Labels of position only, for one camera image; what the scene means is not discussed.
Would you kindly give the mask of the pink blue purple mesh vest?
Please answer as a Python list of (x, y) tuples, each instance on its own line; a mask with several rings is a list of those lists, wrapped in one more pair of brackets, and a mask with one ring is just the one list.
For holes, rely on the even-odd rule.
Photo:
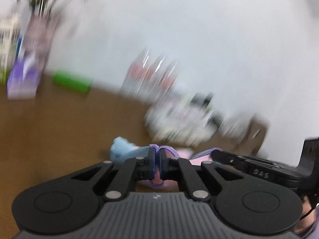
[[(135, 157), (147, 157), (150, 148), (158, 149), (160, 146), (151, 144), (144, 147), (138, 147), (133, 143), (130, 143), (128, 140), (117, 137), (114, 139), (113, 144), (110, 148), (110, 160), (113, 161), (115, 164), (123, 164), (125, 160), (129, 158)], [(213, 150), (220, 150), (218, 147), (214, 147), (212, 149), (208, 149), (206, 151), (193, 154), (193, 150), (190, 148), (173, 148), (170, 146), (162, 146), (165, 149), (166, 155), (168, 158), (171, 157), (179, 157), (187, 159), (191, 162), (192, 165), (199, 166), (204, 161), (211, 161), (212, 157), (210, 156)], [(151, 188), (151, 189), (158, 189), (160, 191), (178, 191), (178, 184), (176, 181), (173, 180), (161, 180), (159, 178), (159, 172), (156, 172), (155, 179), (149, 180), (142, 180), (138, 182), (138, 186), (142, 189)]]

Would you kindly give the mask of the folded white frilly garment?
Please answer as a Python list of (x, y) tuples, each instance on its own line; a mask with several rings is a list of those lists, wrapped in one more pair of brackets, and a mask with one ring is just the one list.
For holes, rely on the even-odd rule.
[(216, 133), (215, 111), (206, 105), (163, 98), (152, 105), (144, 123), (153, 141), (198, 146)]

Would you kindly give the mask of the brown cardboard box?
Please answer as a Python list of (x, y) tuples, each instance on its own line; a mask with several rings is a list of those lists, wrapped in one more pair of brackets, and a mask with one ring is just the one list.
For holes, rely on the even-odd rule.
[(252, 117), (244, 136), (241, 138), (226, 136), (225, 145), (222, 148), (227, 152), (255, 157), (264, 143), (268, 127), (269, 124), (263, 119)]

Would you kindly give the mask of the left plastic water bottle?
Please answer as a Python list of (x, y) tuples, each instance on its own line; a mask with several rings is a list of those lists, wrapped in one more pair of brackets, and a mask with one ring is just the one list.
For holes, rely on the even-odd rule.
[(150, 57), (149, 49), (143, 49), (133, 60), (121, 87), (121, 93), (126, 97), (134, 97), (146, 72), (147, 62)]

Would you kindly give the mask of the plastic water bottle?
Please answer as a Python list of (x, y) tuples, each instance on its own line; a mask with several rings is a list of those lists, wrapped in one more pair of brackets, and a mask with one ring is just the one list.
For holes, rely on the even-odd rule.
[(165, 55), (160, 54), (148, 69), (146, 76), (146, 85), (143, 94), (143, 100), (147, 102), (154, 101), (159, 91), (159, 80), (163, 71), (162, 64)]
[(176, 79), (179, 74), (179, 62), (172, 61), (165, 69), (164, 73), (160, 78), (159, 88), (160, 93), (159, 97), (162, 98), (166, 96), (172, 90)]
[(143, 49), (133, 60), (121, 87), (121, 93), (126, 97), (134, 97), (146, 72), (147, 62), (150, 57), (149, 49)]

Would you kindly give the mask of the right plastic water bottle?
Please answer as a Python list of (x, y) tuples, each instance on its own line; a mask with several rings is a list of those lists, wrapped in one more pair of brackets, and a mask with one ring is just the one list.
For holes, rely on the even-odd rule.
[(160, 78), (159, 88), (160, 93), (159, 97), (162, 98), (166, 96), (172, 90), (176, 79), (179, 74), (179, 62), (172, 61), (165, 69), (164, 73)]

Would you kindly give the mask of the middle plastic water bottle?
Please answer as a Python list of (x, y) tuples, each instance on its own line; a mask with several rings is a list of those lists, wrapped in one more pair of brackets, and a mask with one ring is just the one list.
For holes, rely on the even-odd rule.
[(147, 102), (154, 101), (159, 91), (159, 80), (163, 71), (162, 64), (165, 55), (160, 54), (148, 69), (146, 76), (146, 85), (143, 94), (143, 100)]

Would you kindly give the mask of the green rectangular case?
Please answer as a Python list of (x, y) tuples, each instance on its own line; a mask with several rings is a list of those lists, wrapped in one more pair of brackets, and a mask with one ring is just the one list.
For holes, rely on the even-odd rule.
[(53, 83), (68, 90), (84, 94), (91, 90), (90, 81), (67, 72), (56, 72), (53, 75)]

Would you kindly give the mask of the purple tissue pack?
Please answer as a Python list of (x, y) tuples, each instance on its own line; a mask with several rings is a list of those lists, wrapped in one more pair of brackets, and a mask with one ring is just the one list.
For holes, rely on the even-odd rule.
[(16, 61), (7, 82), (9, 100), (27, 100), (36, 96), (40, 81), (37, 60), (33, 54)]

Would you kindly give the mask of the purple fuzzy vase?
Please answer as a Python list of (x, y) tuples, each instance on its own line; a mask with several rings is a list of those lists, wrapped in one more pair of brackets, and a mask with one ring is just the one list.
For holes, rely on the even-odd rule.
[(43, 72), (47, 64), (52, 40), (59, 22), (59, 17), (42, 18), (31, 16), (23, 38), (22, 48), (25, 55), (34, 53), (39, 72)]

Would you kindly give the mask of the white milk carton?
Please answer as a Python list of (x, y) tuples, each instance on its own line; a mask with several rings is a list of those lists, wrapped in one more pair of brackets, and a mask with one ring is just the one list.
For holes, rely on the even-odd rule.
[(17, 14), (1, 19), (1, 84), (6, 82), (15, 63), (20, 31), (20, 17)]

